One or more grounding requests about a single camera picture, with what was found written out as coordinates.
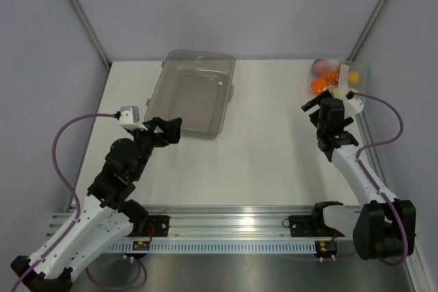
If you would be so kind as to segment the zip top bag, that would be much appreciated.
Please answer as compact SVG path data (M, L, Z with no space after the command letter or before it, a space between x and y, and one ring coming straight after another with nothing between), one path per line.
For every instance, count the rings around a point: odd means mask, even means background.
M329 62L329 68L318 75L313 74L312 69L308 75L308 94L314 95L310 90L310 84L314 79L325 79L330 83L328 90L334 97L348 92L359 92L365 94L368 88L368 78L371 73L371 67L367 62L351 62L347 60L326 59ZM357 85L348 83L348 73L357 71L360 74L360 82Z

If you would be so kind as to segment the clear plastic container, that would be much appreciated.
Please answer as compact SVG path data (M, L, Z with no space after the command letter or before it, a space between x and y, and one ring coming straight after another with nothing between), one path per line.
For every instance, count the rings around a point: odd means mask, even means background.
M162 62L162 71L147 101L144 119L181 118L181 134L213 140L222 132L233 98L236 60L231 55L177 49Z

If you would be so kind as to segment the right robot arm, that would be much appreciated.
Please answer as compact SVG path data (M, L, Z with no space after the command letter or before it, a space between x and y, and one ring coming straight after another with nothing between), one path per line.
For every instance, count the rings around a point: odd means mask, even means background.
M361 207L354 212L340 202L319 202L311 212L310 224L319 235L331 232L350 237L365 261L388 263L396 258L401 265L414 251L416 209L379 179L362 156L369 146L360 146L346 130L363 109L363 97L362 93L348 92L338 99L326 90L301 107L303 111L318 107L309 116L316 128L318 148L345 178Z

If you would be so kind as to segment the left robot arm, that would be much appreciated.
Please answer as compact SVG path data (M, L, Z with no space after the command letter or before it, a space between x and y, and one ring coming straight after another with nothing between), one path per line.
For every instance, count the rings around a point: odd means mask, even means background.
M70 291L74 281L114 242L129 235L153 236L148 211L129 195L153 150L179 142L183 121L155 117L140 122L127 110L113 118L130 137L110 146L84 198L73 194L76 211L61 228L34 253L12 261L10 267L18 276L13 291L20 284L30 291Z

